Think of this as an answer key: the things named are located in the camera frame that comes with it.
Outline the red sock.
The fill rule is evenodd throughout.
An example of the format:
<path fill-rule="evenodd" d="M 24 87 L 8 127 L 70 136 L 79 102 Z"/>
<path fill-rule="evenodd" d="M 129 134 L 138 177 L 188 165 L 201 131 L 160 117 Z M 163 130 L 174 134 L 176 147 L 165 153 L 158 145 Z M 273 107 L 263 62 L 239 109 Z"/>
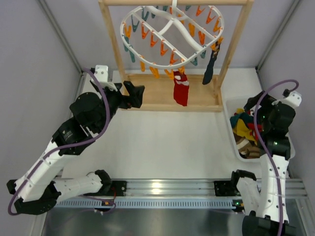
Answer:
<path fill-rule="evenodd" d="M 250 130 L 250 135 L 253 136 L 255 140 L 258 140 L 258 137 L 255 132 L 254 123 L 247 123 L 247 128 Z"/>
<path fill-rule="evenodd" d="M 174 89 L 173 98 L 177 104 L 186 107 L 189 97 L 189 81 L 185 73 L 174 71 Z"/>

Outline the yellow sock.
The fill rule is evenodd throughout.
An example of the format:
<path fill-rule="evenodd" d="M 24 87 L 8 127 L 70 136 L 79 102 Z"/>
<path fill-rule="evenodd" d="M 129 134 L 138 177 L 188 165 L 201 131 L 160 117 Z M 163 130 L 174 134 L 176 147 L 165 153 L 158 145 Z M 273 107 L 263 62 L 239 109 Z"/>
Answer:
<path fill-rule="evenodd" d="M 233 133 L 242 138 L 246 138 L 249 141 L 256 142 L 255 138 L 250 135 L 250 130 L 246 127 L 244 122 L 239 119 L 237 125 L 232 129 Z"/>

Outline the white oval clip hanger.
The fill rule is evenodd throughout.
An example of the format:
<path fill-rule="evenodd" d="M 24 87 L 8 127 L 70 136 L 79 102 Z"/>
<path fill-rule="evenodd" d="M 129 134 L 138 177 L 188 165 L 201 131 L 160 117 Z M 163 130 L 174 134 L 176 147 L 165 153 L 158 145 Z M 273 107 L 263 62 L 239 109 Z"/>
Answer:
<path fill-rule="evenodd" d="M 151 69 L 176 69 L 185 66 L 189 62 L 197 66 L 198 56 L 205 58 L 208 47 L 211 47 L 212 50 L 214 50 L 215 47 L 220 45 L 223 41 L 223 16 L 215 6 L 209 5 L 207 7 L 209 8 L 209 14 L 206 23 L 208 24 L 213 19 L 216 19 L 213 33 L 206 31 L 206 29 L 200 26 L 195 20 L 186 15 L 185 12 L 181 11 L 177 7 L 176 0 L 174 0 L 172 5 L 169 7 L 169 12 L 165 9 L 159 10 L 157 6 L 139 6 L 130 11 L 121 23 L 120 33 L 124 49 L 126 52 L 129 52 L 131 62 L 135 63 L 136 59 L 139 59 L 141 71 L 143 72 L 145 71 L 146 65 Z M 156 30 L 147 23 L 149 13 L 153 16 L 166 19 L 168 21 L 167 24 L 161 30 Z M 162 65 L 148 61 L 142 54 L 138 53 L 133 48 L 133 46 L 129 43 L 129 40 L 131 32 L 136 32 L 138 26 L 141 27 L 142 39 L 145 39 L 147 35 L 150 34 L 150 47 L 154 47 L 158 42 L 160 42 L 160 55 L 164 56 L 166 53 L 170 53 L 169 63 Z M 169 31 L 172 26 L 179 30 L 183 39 L 185 39 L 185 41 L 194 49 L 193 54 L 189 57 L 184 56 L 178 48 L 176 48 L 164 37 L 164 34 Z"/>

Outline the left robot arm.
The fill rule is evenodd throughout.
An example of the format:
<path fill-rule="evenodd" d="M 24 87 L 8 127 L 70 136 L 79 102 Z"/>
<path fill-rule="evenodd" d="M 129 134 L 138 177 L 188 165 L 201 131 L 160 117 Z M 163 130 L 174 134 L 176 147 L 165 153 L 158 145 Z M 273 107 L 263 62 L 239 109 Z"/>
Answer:
<path fill-rule="evenodd" d="M 113 188 L 105 170 L 96 170 L 84 177 L 56 179 L 64 166 L 95 142 L 92 135 L 101 135 L 118 109 L 140 108 L 145 86 L 131 81 L 115 83 L 115 89 L 102 85 L 95 92 L 85 92 L 70 105 L 72 118 L 53 134 L 46 150 L 32 168 L 19 179 L 6 184 L 13 195 L 11 215 L 40 215 L 66 199 L 81 195 L 107 195 Z"/>

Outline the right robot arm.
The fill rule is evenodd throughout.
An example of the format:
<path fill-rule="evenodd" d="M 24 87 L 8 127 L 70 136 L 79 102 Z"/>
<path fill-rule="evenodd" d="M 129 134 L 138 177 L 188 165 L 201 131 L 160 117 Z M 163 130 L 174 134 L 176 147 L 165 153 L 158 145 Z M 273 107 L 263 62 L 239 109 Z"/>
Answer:
<path fill-rule="evenodd" d="M 249 98 L 245 111 L 252 108 L 254 118 L 262 128 L 258 130 L 259 160 L 262 167 L 261 186 L 254 173 L 236 170 L 231 181 L 240 193 L 245 209 L 242 223 L 244 236 L 295 236 L 285 204 L 286 172 L 291 158 L 288 128 L 301 104 L 301 94 L 285 90 L 283 99 L 276 100 L 262 91 Z"/>

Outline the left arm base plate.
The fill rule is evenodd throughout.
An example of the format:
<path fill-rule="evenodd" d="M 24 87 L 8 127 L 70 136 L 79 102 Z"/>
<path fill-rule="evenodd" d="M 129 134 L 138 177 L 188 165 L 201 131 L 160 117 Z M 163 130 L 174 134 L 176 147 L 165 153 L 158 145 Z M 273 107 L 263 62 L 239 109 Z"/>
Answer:
<path fill-rule="evenodd" d="M 114 180 L 105 194 L 105 196 L 110 197 L 123 197 L 126 195 L 127 181 L 124 180 Z"/>

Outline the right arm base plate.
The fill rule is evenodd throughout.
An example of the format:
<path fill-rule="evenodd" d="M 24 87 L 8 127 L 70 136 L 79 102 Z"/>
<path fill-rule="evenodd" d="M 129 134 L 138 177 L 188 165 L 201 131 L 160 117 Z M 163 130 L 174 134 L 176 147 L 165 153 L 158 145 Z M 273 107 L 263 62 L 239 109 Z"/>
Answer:
<path fill-rule="evenodd" d="M 241 196 L 236 185 L 230 180 L 214 181 L 215 195 L 217 197 L 236 197 Z"/>

